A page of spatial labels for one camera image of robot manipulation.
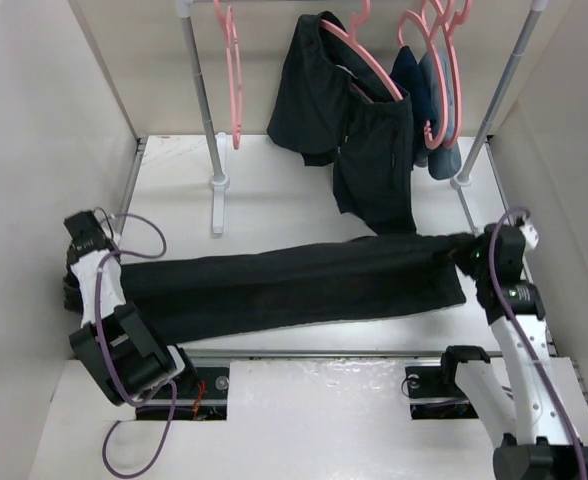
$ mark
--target clothes hanger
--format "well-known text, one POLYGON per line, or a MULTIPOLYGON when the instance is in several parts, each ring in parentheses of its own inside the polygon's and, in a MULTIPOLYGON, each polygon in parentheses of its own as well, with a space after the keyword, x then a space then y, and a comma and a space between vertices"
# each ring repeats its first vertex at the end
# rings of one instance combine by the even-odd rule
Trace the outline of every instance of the clothes hanger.
POLYGON ((381 66, 381 64, 378 63, 376 59, 370 54, 370 52, 365 50, 365 48, 360 43, 358 43, 358 40, 356 39, 356 31, 358 27, 367 22, 367 19, 370 18, 371 10, 372 6, 370 0, 363 0, 363 11, 360 13, 352 13, 349 33, 346 33, 340 27, 327 20, 321 20, 321 28, 340 38, 352 50, 354 50, 358 56, 361 57, 363 61, 367 63, 367 65, 372 69, 376 76, 381 80, 383 85, 385 85, 385 88, 387 88, 387 90, 390 92, 394 101, 398 102, 399 100, 403 99, 403 96, 401 95, 398 87, 390 78, 385 69, 381 66))
POLYGON ((401 47, 405 46, 405 42, 403 40, 403 24, 406 21, 411 21, 418 27, 418 30, 421 32, 423 36, 423 40, 425 40, 425 46, 427 47, 427 55, 432 58, 434 65, 436 66, 436 71, 438 74, 438 84, 439 84, 439 91, 440 91, 440 103, 441 103, 441 111, 443 112, 443 118, 440 119, 440 126, 438 133, 434 136, 432 132, 432 126, 430 122, 425 124, 423 128, 423 133, 425 136, 425 145, 434 150, 438 148, 441 144, 443 144, 446 148, 451 148, 456 144, 458 137, 461 133, 461 128, 463 125, 463 109, 462 109, 462 95, 461 95, 461 83, 460 83, 460 75, 458 69, 458 61, 456 58, 456 49, 454 48, 454 44, 452 43, 452 36, 454 32, 458 28, 459 25, 464 24, 469 17, 470 8, 472 7, 472 0, 465 0, 465 6, 461 11, 455 12, 456 1, 455 0, 448 0, 447 6, 443 8, 440 0, 429 0, 434 10, 436 11, 436 19, 432 27, 430 28, 427 25, 427 18, 425 16, 425 9, 427 6, 428 0, 421 1, 421 9, 420 15, 416 12, 411 10, 406 10, 401 15, 401 20, 399 21, 398 25, 398 43, 401 47), (445 45, 447 47, 447 54, 449 57, 450 62, 450 70, 452 72, 452 89, 454 91, 454 134, 452 137, 447 141, 443 142, 445 138, 445 133, 447 131, 448 126, 448 114, 449 108, 447 104, 447 85, 445 82, 445 75, 443 65, 441 65, 441 59, 438 55, 438 51, 436 49, 436 45, 434 43, 434 39, 438 30, 441 29, 443 31, 443 36, 445 37, 445 45))
POLYGON ((243 72, 241 70, 241 53, 238 45, 238 34, 234 22, 232 6, 227 7, 223 15, 220 0, 213 0, 216 18, 225 35, 225 50, 227 55, 227 75, 230 84, 230 109, 232 112, 232 144, 238 150, 241 144, 241 122, 243 121, 243 72), (236 62, 232 61, 232 45, 236 62))

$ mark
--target black fabric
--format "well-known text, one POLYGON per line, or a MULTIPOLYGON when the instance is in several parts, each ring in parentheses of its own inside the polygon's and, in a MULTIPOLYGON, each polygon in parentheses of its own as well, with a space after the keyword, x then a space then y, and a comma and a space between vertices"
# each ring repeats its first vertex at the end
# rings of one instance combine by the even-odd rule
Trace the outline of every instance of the black fabric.
POLYGON ((351 48, 321 28, 330 12, 302 15, 283 65, 267 133, 303 154, 308 166, 334 163, 341 213, 376 233, 413 233, 410 175, 413 116, 409 95, 394 102, 351 48))
POLYGON ((397 317, 465 296, 449 255, 468 234, 364 237, 256 255, 124 265, 121 284, 167 343, 309 323, 397 317))

